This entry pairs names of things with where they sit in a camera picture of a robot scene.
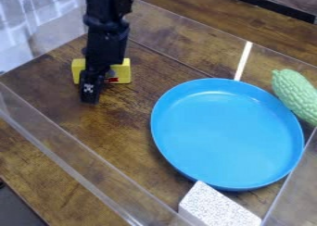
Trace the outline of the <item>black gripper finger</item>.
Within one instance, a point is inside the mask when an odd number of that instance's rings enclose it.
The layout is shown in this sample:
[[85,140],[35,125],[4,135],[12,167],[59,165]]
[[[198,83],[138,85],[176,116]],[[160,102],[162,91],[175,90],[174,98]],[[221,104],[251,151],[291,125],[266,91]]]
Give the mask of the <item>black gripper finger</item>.
[[83,103],[96,104],[104,86],[105,72],[81,70],[79,73],[79,97]]

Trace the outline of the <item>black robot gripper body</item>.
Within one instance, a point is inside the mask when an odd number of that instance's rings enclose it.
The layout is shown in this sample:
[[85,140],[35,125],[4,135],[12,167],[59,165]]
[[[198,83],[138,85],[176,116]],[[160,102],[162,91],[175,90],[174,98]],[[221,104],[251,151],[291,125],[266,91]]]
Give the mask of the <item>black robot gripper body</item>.
[[130,32],[124,16],[131,12],[132,0],[85,0],[85,3],[83,22],[88,26],[87,69],[101,70],[123,63]]

